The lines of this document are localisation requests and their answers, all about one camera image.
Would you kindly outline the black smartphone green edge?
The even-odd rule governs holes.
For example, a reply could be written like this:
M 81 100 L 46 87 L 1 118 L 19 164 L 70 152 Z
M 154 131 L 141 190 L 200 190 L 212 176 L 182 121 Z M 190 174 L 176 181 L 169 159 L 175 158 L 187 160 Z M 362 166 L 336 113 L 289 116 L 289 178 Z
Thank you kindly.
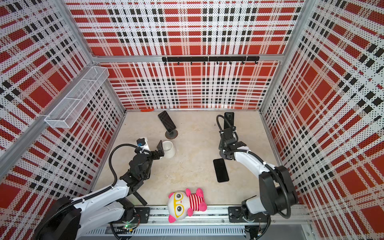
M 163 111 L 158 114 L 158 118 L 162 122 L 168 133 L 171 133 L 176 129 L 176 125 L 174 124 L 167 111 Z

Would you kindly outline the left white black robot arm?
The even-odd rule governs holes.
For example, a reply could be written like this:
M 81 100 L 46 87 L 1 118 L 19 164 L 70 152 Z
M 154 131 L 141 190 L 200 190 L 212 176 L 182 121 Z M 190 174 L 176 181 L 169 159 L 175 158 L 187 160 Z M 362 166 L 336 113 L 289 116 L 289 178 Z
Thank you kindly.
M 122 147 L 131 147 L 135 156 L 129 162 L 128 171 L 118 177 L 113 168 L 113 154 Z M 131 221 L 135 218 L 135 206 L 127 199 L 134 195 L 142 204 L 148 203 L 138 193 L 138 189 L 151 176 L 155 160 L 165 155 L 163 142 L 151 151 L 146 138 L 133 144 L 121 144 L 115 147 L 108 158 L 108 165 L 113 174 L 113 183 L 82 197 L 58 199 L 47 211 L 36 227 L 34 240 L 76 240 L 89 231 L 121 219 Z

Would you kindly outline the wooden base phone stand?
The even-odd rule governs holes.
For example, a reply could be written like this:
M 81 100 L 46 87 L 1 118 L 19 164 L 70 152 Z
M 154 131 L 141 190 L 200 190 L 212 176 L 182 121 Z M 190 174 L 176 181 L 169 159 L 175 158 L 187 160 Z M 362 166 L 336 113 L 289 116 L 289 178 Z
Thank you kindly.
M 166 131 L 165 137 L 169 140 L 173 140 L 178 136 L 178 131 L 175 129 L 171 132 Z

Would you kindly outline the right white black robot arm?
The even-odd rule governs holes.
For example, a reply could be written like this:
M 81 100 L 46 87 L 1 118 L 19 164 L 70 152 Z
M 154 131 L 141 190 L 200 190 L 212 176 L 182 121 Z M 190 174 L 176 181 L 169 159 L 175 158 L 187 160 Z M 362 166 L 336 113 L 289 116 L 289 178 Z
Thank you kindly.
M 242 202 L 241 216 L 249 222 L 260 213 L 270 216 L 278 214 L 289 219 L 292 206 L 298 203 L 298 196 L 288 169 L 269 164 L 252 152 L 245 143 L 239 141 L 234 127 L 219 129 L 219 134 L 221 156 L 242 164 L 258 178 L 259 196 Z

